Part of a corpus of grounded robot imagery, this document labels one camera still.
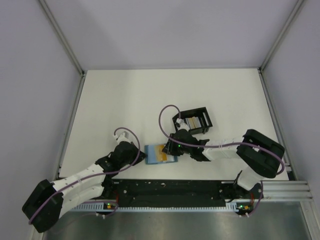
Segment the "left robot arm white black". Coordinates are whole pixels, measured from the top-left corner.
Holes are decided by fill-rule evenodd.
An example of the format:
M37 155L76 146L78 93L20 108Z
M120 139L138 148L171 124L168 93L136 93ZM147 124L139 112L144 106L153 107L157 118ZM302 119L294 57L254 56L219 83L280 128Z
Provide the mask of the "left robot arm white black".
M51 229L69 210L95 198L109 198L114 191L112 178L147 157L132 142L122 141L108 155L69 177L50 182L40 181L22 212L38 233Z

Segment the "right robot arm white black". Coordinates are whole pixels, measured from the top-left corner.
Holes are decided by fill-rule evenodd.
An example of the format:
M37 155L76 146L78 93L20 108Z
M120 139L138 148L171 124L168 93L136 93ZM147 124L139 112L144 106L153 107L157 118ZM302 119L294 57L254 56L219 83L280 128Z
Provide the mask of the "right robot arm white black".
M239 198L249 195L253 187L265 178L274 179L285 170L282 158L285 148L255 129L248 129L242 139L211 141L197 139L186 129L169 135L162 152L179 157L189 155L198 162L237 159L246 163L233 182L233 192Z

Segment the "blue leather card holder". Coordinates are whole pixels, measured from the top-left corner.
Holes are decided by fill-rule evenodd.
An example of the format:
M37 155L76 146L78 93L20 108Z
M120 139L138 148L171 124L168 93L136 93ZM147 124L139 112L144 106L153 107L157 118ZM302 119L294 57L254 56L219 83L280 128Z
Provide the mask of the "blue leather card holder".
M176 163L178 161L177 156L168 155L163 152L164 144L149 144L144 146L146 153L145 164L146 165L160 165Z

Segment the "black card tray box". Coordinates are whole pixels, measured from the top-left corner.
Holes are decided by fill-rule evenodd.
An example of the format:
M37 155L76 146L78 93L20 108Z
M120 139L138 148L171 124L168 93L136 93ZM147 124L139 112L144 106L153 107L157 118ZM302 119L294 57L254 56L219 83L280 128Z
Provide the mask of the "black card tray box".
M181 111L180 116L192 135L206 134L213 127L206 107Z

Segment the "gold credit card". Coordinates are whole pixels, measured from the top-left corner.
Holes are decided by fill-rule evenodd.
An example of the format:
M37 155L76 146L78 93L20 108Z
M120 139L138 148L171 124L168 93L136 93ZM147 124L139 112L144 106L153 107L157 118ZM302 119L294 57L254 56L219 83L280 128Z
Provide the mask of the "gold credit card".
M164 144L158 144L154 147L155 158L157 162L166 162L168 160L167 154L163 152L164 147Z

